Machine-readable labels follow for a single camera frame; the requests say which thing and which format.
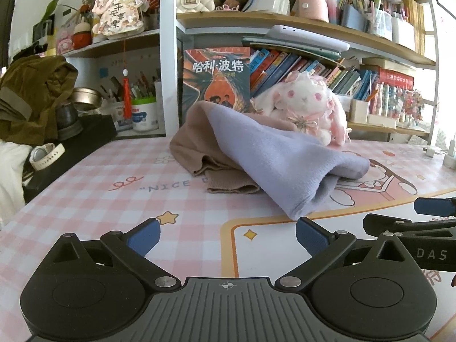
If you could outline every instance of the brown garment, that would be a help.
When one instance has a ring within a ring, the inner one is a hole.
[[[43,145],[56,140],[56,105],[67,100],[78,71],[63,56],[14,61],[0,81],[0,139]]]
[[[211,193],[258,192],[260,188],[255,181],[220,150],[207,118],[213,107],[222,107],[222,105],[198,101],[190,107],[184,125],[170,142],[172,155],[193,176],[204,173],[207,177],[207,190]],[[296,126],[288,121],[260,114],[245,116],[275,129],[297,131]]]

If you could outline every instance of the watch face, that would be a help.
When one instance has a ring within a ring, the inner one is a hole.
[[[44,157],[47,156],[47,152],[44,149],[44,147],[39,147],[35,149],[35,151],[32,153],[32,159],[34,162],[38,162],[39,160],[42,160]]]

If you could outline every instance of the white fabric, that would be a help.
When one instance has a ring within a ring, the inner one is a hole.
[[[0,140],[0,229],[25,206],[22,171],[31,149]]]

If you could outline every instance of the star illustration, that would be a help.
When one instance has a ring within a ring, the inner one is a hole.
[[[157,216],[157,220],[160,221],[160,225],[175,224],[178,216],[176,213],[166,211],[163,215]]]
[[[244,234],[244,236],[249,238],[250,240],[253,240],[257,235],[257,233],[251,231],[250,229],[247,230],[247,232]]]

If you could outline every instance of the green lid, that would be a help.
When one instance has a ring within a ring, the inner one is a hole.
[[[150,103],[156,103],[157,102],[157,97],[146,97],[142,99],[131,99],[131,104],[132,105],[142,105],[142,104],[150,104]]]

